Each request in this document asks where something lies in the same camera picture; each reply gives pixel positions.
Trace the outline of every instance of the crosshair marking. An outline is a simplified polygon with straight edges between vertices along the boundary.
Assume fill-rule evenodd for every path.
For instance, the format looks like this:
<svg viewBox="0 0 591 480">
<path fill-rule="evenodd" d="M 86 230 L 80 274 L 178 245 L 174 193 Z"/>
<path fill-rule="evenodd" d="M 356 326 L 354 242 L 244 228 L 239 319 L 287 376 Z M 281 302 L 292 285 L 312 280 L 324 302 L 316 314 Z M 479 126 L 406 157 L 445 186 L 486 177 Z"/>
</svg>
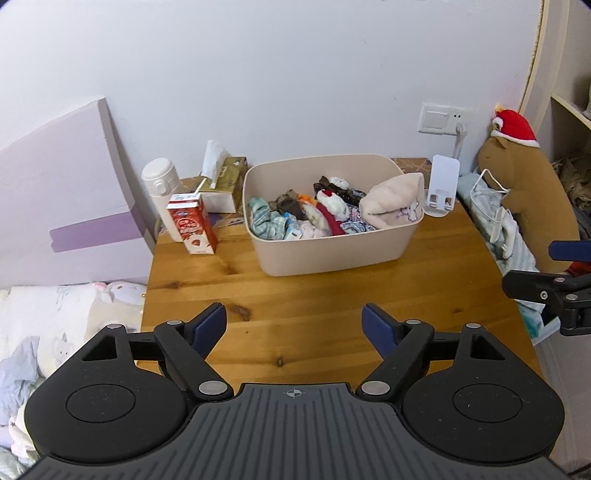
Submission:
<svg viewBox="0 0 591 480">
<path fill-rule="evenodd" d="M 300 395 L 302 395 L 304 393 L 306 393 L 306 392 L 302 392 L 302 390 L 298 390 L 297 388 L 292 388 L 291 390 L 284 392 L 285 395 L 287 395 L 288 397 L 291 397 L 291 398 L 299 397 Z"/>
</svg>

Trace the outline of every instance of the metal screw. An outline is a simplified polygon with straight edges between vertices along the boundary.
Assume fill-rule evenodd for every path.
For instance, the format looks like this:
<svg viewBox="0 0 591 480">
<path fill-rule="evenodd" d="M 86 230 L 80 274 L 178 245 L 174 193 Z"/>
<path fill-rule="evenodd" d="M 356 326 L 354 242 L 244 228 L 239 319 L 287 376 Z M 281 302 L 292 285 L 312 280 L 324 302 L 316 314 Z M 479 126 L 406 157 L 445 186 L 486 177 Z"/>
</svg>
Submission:
<svg viewBox="0 0 591 480">
<path fill-rule="evenodd" d="M 227 389 L 228 386 L 219 380 L 208 380 L 199 385 L 199 391 L 203 395 L 221 395 Z"/>
<path fill-rule="evenodd" d="M 372 380 L 361 385 L 361 390 L 367 395 L 384 395 L 390 391 L 390 385 L 380 380 Z"/>
</svg>

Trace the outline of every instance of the water bottle lid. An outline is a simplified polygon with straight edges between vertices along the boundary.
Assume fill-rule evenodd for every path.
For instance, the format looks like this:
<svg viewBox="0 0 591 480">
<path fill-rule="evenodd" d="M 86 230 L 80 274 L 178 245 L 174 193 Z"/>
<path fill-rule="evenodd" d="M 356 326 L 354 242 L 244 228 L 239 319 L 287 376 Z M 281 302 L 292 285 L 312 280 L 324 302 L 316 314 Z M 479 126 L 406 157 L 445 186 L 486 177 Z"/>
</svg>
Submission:
<svg viewBox="0 0 591 480">
<path fill-rule="evenodd" d="M 180 180 L 173 163 L 167 158 L 156 158 L 142 170 L 142 180 L 150 195 L 165 195 L 172 192 Z"/>
</svg>

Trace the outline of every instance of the wooden table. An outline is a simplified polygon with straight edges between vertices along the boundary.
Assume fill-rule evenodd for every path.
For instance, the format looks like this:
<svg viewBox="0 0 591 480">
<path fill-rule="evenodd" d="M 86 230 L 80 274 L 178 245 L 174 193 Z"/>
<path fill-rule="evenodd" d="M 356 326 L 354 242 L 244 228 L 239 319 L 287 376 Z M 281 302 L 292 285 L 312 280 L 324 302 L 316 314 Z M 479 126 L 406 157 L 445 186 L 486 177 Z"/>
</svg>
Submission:
<svg viewBox="0 0 591 480">
<path fill-rule="evenodd" d="M 340 272 L 269 277 L 243 225 L 217 234 L 216 255 L 189 255 L 160 236 L 144 330 L 188 321 L 222 302 L 228 330 L 207 361 L 235 390 L 242 382 L 346 381 L 355 388 L 380 361 L 361 331 L 369 302 L 441 331 L 478 322 L 540 373 L 515 302 L 503 294 L 501 273 L 458 203 L 445 218 L 426 216 L 399 260 Z M 448 364 L 433 362 L 432 370 Z"/>
</svg>

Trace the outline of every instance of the tissue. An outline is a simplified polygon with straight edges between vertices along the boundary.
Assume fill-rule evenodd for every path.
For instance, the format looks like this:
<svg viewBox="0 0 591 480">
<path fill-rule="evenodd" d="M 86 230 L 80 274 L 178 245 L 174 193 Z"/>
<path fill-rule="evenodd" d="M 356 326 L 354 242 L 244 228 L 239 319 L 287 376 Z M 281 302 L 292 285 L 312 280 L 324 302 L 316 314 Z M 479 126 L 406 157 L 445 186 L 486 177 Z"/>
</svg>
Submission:
<svg viewBox="0 0 591 480">
<path fill-rule="evenodd" d="M 211 181 L 211 188 L 214 189 L 216 187 L 217 177 L 222 169 L 223 161 L 229 156 L 230 154 L 218 145 L 217 142 L 213 140 L 207 142 L 201 175 L 207 177 Z"/>
</svg>

